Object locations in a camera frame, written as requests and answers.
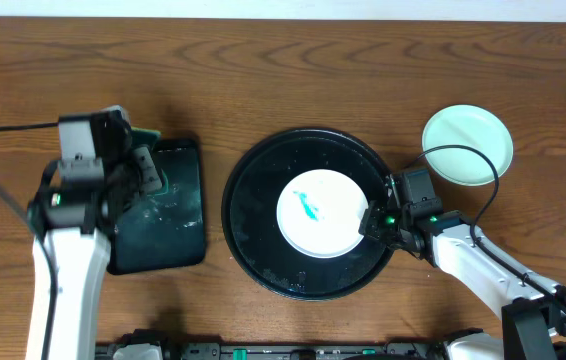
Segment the green yellow sponge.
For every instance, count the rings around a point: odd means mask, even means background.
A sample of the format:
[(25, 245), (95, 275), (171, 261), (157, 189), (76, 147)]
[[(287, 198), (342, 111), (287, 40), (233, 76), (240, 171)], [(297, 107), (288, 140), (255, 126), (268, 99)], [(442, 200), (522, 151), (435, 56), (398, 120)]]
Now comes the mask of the green yellow sponge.
[(163, 191), (167, 183), (166, 176), (154, 158), (153, 152), (160, 138), (159, 131), (132, 128), (131, 154), (139, 168), (141, 181), (139, 192), (142, 196)]

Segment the white plate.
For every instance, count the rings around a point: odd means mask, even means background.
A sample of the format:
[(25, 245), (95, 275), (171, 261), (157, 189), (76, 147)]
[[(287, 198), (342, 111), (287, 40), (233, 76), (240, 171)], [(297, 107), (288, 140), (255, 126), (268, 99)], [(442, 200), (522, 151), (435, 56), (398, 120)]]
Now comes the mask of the white plate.
[(368, 200), (350, 177), (328, 169), (304, 172), (282, 190), (276, 220), (283, 238), (298, 252), (328, 259), (352, 251)]

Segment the mint green plate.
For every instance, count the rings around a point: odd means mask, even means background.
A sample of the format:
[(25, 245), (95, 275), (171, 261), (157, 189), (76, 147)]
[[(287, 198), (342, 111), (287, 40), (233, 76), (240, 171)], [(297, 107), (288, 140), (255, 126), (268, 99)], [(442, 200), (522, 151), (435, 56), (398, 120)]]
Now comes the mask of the mint green plate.
[[(494, 165), (498, 176), (508, 170), (514, 156), (513, 139), (504, 123), (493, 113), (474, 105), (452, 105), (428, 120), (422, 133), (422, 149), (446, 145), (461, 145), (481, 152)], [(494, 181), (487, 162), (470, 150), (436, 150), (425, 158), (438, 175), (450, 182), (481, 186)]]

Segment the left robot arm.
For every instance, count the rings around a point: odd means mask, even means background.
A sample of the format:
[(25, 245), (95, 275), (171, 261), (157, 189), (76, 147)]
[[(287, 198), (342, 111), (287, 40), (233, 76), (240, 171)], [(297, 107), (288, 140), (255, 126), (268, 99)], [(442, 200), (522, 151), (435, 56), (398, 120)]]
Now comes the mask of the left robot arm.
[(112, 158), (77, 153), (47, 165), (28, 206), (35, 287), (27, 358), (94, 358), (105, 274), (166, 264), (156, 235), (132, 224), (166, 181), (147, 144)]

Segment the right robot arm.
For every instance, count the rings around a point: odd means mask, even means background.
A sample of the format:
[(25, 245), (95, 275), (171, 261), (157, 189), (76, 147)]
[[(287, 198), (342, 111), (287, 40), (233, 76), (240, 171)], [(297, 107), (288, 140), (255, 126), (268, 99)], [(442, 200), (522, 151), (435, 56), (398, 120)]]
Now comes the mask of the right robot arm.
[(394, 206), (371, 202), (364, 237), (403, 250), (463, 283), (500, 320), (502, 335), (454, 333), (429, 347), (429, 359), (566, 359), (566, 285), (527, 268), (437, 198)]

